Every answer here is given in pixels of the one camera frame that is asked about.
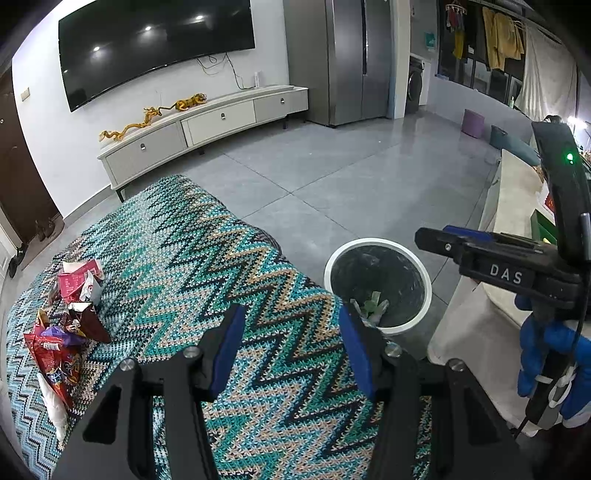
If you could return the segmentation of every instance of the brown door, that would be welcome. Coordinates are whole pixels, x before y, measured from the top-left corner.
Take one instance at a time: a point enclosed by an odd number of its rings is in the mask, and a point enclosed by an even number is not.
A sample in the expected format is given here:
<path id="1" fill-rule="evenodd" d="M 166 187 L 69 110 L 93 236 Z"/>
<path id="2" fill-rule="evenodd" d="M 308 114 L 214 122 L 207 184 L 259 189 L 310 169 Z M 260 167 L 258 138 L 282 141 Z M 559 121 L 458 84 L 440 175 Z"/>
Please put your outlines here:
<path id="1" fill-rule="evenodd" d="M 35 236 L 35 220 L 45 225 L 58 213 L 22 135 L 12 69 L 0 77 L 0 207 L 23 242 Z"/>

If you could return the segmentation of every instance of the trash can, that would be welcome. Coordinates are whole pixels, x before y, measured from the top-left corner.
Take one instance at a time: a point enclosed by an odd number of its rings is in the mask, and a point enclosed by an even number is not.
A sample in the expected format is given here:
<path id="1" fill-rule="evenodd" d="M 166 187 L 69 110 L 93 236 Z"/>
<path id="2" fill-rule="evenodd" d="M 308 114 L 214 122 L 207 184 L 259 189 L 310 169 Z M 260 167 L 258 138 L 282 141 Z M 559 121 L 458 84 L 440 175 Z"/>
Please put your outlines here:
<path id="1" fill-rule="evenodd" d="M 413 328 L 431 305 L 431 280 L 423 263 L 408 248 L 381 238 L 353 240 L 333 253 L 324 287 L 360 306 L 372 292 L 381 292 L 380 301 L 389 301 L 377 326 L 385 337 Z"/>
<path id="2" fill-rule="evenodd" d="M 481 138 L 484 133 L 484 117 L 472 110 L 464 110 L 462 132 L 474 138 Z"/>

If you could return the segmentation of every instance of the gold dragon figurine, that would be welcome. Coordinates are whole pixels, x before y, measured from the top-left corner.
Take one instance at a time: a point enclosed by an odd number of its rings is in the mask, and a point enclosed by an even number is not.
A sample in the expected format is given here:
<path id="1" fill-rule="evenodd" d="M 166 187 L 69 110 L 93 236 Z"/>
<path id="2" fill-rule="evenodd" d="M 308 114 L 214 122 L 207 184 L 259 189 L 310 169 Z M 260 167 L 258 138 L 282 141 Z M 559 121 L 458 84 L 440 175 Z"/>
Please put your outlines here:
<path id="1" fill-rule="evenodd" d="M 207 96 L 205 93 L 198 93 L 193 95 L 191 98 L 187 98 L 185 100 L 177 100 L 173 105 L 166 107 L 166 106 L 159 106 L 155 108 L 153 106 L 144 108 L 144 121 L 140 124 L 129 124 L 127 125 L 122 132 L 109 132 L 104 130 L 99 135 L 99 142 L 103 141 L 105 138 L 112 138 L 115 141 L 123 140 L 123 137 L 127 133 L 127 130 L 130 128 L 145 128 L 147 127 L 152 119 L 155 116 L 162 116 L 162 112 L 160 110 L 172 110 L 173 108 L 179 112 L 184 112 L 185 110 L 189 110 L 191 107 L 201 105 L 207 102 Z"/>

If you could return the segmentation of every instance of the zigzag pattern blanket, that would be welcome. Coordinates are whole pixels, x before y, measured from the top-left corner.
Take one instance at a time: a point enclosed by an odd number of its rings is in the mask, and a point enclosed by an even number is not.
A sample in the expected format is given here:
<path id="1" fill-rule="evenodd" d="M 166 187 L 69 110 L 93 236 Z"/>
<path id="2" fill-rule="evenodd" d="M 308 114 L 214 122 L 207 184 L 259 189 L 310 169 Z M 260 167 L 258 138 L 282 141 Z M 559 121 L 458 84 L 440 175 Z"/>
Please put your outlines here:
<path id="1" fill-rule="evenodd" d="M 59 456 L 22 341 L 62 261 L 98 258 L 106 280 L 99 316 L 113 342 L 91 342 L 74 397 L 70 431 L 126 357 L 169 358 L 218 324 L 231 303 L 246 306 L 243 343 L 228 387 L 204 406 L 222 478 L 361 479 L 381 412 L 358 391 L 337 325 L 340 300 L 298 272 L 259 231 L 182 176 L 127 200 L 54 257 L 10 311 L 8 385 L 25 461 L 48 479 Z M 49 310 L 57 320 L 63 303 Z M 154 449 L 169 478 L 163 408 Z M 415 477 L 425 478 L 430 415 L 424 408 Z"/>

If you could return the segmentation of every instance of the tv screen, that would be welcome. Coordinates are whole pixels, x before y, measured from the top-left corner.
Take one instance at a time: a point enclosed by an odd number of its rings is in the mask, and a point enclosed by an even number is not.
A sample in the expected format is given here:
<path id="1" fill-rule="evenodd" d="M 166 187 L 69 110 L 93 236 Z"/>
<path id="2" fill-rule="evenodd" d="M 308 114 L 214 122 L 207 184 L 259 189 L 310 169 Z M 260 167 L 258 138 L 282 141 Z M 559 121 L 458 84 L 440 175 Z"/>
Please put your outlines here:
<path id="1" fill-rule="evenodd" d="M 176 62 L 255 47 L 249 0 L 96 0 L 59 22 L 70 110 Z"/>

